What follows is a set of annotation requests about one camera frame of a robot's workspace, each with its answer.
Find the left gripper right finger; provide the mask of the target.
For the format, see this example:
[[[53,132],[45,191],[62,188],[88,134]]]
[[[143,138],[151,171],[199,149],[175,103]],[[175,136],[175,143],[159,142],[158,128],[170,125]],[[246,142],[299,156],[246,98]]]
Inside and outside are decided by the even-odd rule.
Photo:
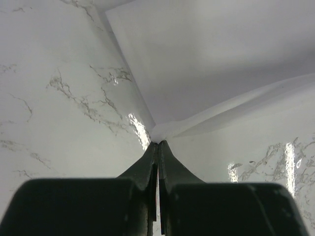
[[[206,183],[168,143],[158,145],[161,234],[164,236],[306,236],[290,193],[275,183]]]

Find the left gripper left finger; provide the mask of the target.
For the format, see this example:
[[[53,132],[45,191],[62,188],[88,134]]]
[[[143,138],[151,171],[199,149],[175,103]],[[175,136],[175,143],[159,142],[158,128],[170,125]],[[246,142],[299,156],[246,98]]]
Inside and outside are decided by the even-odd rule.
[[[116,178],[38,178],[15,192],[3,236],[151,236],[158,145]]]

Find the white t shirt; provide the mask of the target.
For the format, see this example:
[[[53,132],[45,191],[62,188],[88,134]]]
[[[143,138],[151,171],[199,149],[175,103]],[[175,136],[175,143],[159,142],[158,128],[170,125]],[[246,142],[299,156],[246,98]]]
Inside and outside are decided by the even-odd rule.
[[[315,94],[312,0],[97,0],[151,115],[199,135]]]

